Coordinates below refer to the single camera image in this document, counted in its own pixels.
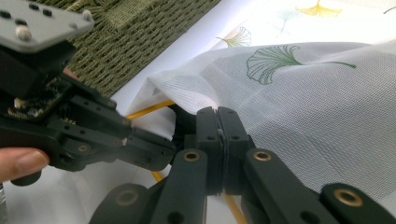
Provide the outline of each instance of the hand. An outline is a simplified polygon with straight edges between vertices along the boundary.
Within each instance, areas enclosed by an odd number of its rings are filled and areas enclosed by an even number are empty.
[[[68,69],[64,69],[64,73],[77,78]],[[37,148],[0,148],[0,183],[36,173],[49,163],[47,154]]]

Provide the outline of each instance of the woven basket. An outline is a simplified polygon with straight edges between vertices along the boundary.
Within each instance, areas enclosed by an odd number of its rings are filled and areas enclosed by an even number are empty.
[[[220,0],[36,0],[62,9],[88,9],[95,27],[70,41],[69,67],[105,96],[115,93]]]

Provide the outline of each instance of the yellow cable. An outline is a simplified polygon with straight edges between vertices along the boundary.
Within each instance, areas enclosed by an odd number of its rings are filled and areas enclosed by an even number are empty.
[[[157,182],[160,182],[163,180],[163,175],[161,175],[160,172],[151,172],[151,173],[154,176],[155,180],[157,180]]]
[[[235,201],[233,200],[233,196],[224,193],[224,199],[225,202],[227,203],[228,207],[230,208],[231,213],[233,214],[233,217],[236,220],[237,224],[248,224],[247,220],[245,219],[244,214],[242,211],[239,209],[239,207],[236,205]]]
[[[147,107],[145,109],[142,109],[140,111],[137,111],[136,113],[130,114],[126,118],[127,119],[135,119],[135,118],[138,118],[140,116],[146,115],[146,114],[148,114],[148,113],[150,113],[150,112],[152,112],[154,110],[158,110],[158,109],[163,108],[165,106],[174,105],[174,104],[175,103],[173,101],[167,100],[167,101],[158,103],[156,105],[149,106],[149,107]]]

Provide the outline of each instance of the bolt hole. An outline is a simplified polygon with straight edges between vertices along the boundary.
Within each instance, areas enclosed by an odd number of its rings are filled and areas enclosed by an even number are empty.
[[[338,201],[352,207],[360,207],[363,205],[363,199],[354,191],[349,189],[336,189],[334,196]]]
[[[168,223],[169,224],[181,224],[184,221],[183,215],[179,212],[173,212],[168,215]]]
[[[188,152],[184,154],[185,161],[198,161],[200,159],[200,155],[196,152]]]
[[[59,159],[61,160],[62,163],[65,164],[71,164],[72,163],[72,159],[66,155],[59,155]]]
[[[117,196],[116,201],[117,201],[117,204],[120,206],[127,206],[127,205],[131,205],[131,204],[135,203],[138,196],[139,195],[134,190],[125,190],[124,192],[121,192]]]
[[[272,159],[271,154],[261,151],[254,153],[253,156],[258,161],[269,161]]]
[[[85,151],[87,151],[88,150],[88,147],[87,146],[84,146],[84,145],[82,145],[82,146],[80,146],[79,148],[78,148],[78,151],[80,151],[80,152],[85,152]]]
[[[320,219],[315,214],[313,214],[311,212],[302,212],[301,219],[306,224],[319,224],[320,223]]]

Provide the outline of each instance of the mounting plate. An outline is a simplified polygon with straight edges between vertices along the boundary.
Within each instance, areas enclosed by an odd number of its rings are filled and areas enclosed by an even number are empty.
[[[89,11],[82,14],[22,0],[0,0],[0,45],[36,53],[90,30]]]

